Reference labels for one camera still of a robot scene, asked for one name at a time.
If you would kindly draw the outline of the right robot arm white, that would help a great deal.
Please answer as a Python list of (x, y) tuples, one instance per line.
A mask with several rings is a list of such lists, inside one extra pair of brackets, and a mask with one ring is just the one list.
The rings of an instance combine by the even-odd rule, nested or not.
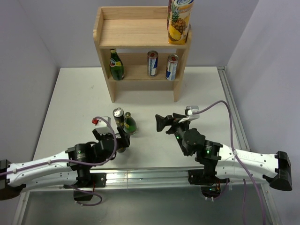
[(268, 183), (276, 190), (292, 190), (291, 162), (286, 152), (260, 154), (232, 150), (227, 145), (206, 139), (196, 128), (190, 128), (187, 116), (174, 113), (162, 117), (157, 114), (155, 119), (158, 132), (169, 126), (166, 134), (175, 136), (183, 155), (195, 156), (195, 161), (203, 165), (203, 169), (188, 171), (190, 184), (209, 186), (249, 178)]

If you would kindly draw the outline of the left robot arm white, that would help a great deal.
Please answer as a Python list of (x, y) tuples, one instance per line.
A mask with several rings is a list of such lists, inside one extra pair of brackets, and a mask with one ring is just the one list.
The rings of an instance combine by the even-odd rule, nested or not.
[(96, 141), (76, 144), (56, 155), (25, 163), (0, 162), (0, 199), (8, 200), (39, 187), (64, 185), (85, 188), (91, 183), (90, 169), (114, 160), (117, 150), (130, 146), (130, 134), (92, 132)]

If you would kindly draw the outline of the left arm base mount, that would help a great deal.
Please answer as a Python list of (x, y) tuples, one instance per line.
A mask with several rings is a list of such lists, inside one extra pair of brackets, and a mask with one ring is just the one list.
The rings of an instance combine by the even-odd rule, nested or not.
[[(96, 193), (96, 188), (104, 188), (106, 186), (106, 173), (92, 173), (89, 181), (80, 181), (70, 187), (74, 190), (73, 198), (77, 204), (83, 206), (96, 206), (99, 205), (103, 198), (100, 194)], [(93, 196), (97, 196), (99, 201), (97, 203), (87, 204)]]

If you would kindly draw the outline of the silver red-top can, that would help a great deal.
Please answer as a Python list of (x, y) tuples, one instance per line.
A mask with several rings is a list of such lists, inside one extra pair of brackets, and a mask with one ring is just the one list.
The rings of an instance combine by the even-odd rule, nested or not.
[(179, 60), (179, 58), (176, 54), (170, 54), (167, 58), (165, 77), (169, 81), (175, 80), (178, 60)]
[(158, 52), (149, 51), (147, 53), (147, 63), (148, 75), (150, 77), (155, 77), (158, 69)]

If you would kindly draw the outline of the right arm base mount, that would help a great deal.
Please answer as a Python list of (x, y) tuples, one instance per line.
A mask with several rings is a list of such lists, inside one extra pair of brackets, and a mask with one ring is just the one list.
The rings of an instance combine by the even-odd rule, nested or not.
[(205, 200), (214, 202), (226, 192), (230, 179), (206, 176), (203, 169), (192, 169), (188, 170), (188, 182), (190, 185), (199, 185)]

